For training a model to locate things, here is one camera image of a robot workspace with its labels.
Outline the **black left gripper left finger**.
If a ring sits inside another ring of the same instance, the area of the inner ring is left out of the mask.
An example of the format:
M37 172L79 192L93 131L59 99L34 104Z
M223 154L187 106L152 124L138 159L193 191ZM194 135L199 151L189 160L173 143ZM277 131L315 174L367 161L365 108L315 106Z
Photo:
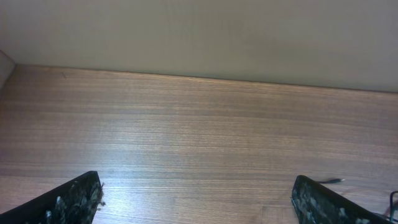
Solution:
M88 171L1 214L2 224L92 224L104 206L103 184Z

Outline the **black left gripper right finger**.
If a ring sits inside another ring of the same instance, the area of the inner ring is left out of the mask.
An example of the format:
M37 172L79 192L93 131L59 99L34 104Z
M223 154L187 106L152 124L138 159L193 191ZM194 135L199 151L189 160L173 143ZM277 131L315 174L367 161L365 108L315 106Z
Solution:
M392 224L392 215L370 212L325 187L343 179L315 181L296 177L291 201L300 224Z

